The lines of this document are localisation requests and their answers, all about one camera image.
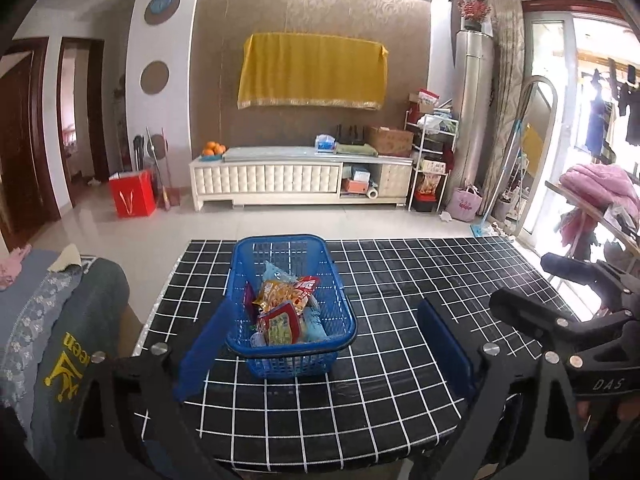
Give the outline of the white TV cabinet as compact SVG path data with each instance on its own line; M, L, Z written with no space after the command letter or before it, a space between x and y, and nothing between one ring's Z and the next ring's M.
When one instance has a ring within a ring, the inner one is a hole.
M190 163L195 210L208 202L232 206L395 205L407 203L412 160L407 157L319 153L303 146L230 148ZM368 182L378 198L342 192L342 181Z

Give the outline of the black white grid tablecloth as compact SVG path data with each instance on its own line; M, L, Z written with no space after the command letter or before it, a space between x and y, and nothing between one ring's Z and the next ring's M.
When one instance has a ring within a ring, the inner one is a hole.
M257 333L265 278L301 278L317 301L296 344ZM400 460L446 440L465 403L419 326L427 302L472 344L531 363L541 348L489 311L507 287L574 316L555 287L503 238L322 240L313 235L192 240L136 348L171 346L216 307L231 322L180 413L201 448L238 471L312 472Z

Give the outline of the blue plastic basket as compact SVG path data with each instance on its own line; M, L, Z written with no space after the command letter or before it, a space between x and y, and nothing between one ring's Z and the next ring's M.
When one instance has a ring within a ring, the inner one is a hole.
M234 315L228 347L260 379L326 374L357 335L328 244L315 235L237 242L227 297Z

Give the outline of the red konjak snack pouch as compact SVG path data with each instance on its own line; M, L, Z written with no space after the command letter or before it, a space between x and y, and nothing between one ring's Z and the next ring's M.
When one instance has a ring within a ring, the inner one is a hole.
M300 337L299 317L291 301L261 315L258 328L268 346L296 344Z

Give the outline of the large red white snack pack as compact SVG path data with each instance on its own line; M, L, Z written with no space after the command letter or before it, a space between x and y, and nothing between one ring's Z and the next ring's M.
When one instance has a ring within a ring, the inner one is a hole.
M301 315L319 284L320 278L310 275L294 282L267 280L262 283L253 304L261 314L267 314L282 304L290 304L296 314Z

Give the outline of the pink tote bag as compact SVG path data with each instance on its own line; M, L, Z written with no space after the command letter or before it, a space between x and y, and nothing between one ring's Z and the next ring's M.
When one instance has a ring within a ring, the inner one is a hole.
M474 185L466 188L455 188L446 206L446 211L454 220L472 222L480 209L483 196Z

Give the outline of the blue tissue box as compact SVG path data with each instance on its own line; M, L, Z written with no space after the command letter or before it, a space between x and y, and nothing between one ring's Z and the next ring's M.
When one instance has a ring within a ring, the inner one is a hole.
M335 151L336 140L330 134L321 133L314 139L314 148L319 153L333 153Z

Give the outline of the clear striped pastry packet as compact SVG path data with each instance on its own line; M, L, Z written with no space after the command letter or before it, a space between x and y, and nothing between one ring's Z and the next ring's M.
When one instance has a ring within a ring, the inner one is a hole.
M322 324L321 310L314 304L306 305L300 317L300 326L303 329L303 342L319 342L328 338Z

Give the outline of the silver standing air conditioner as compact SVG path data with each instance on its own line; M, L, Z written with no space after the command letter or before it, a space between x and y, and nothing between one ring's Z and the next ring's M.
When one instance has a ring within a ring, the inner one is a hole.
M452 114L458 122L454 169L450 183L465 188L475 183L489 110L494 42L475 30L457 33Z

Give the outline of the pile of oranges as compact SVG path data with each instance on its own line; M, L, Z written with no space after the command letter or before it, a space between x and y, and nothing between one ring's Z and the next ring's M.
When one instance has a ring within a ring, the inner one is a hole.
M204 145L201 155L204 157L222 156L226 151L227 147L224 144L209 141Z

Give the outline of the cardboard box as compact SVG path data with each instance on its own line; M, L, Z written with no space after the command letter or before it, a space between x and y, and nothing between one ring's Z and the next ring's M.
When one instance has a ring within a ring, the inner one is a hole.
M409 157L412 151L413 133L386 127L367 127L364 140L384 156Z

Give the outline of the white metal shelf rack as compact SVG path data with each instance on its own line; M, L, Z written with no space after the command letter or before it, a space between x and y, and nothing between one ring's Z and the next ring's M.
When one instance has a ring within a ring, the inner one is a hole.
M412 170L408 209L439 211L454 168L459 121L451 101L439 103L439 95L421 88L408 95L404 128L411 134Z

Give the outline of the pink blanket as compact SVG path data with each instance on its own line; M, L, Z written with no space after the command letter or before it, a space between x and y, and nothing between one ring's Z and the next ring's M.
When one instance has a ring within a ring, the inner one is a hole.
M634 221L639 220L639 196L630 177L619 166L576 164L560 175L559 182L597 208L621 206Z

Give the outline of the orange box in cabinet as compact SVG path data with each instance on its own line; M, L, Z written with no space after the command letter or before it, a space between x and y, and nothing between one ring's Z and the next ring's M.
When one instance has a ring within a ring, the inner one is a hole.
M342 192L347 194L366 195L369 189L368 182L361 182L352 179L342 181Z

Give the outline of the yellow cloth cover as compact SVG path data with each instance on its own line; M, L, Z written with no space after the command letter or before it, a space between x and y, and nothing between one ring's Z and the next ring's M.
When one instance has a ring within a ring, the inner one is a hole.
M236 105L380 110L388 51L357 38L260 32L247 38Z

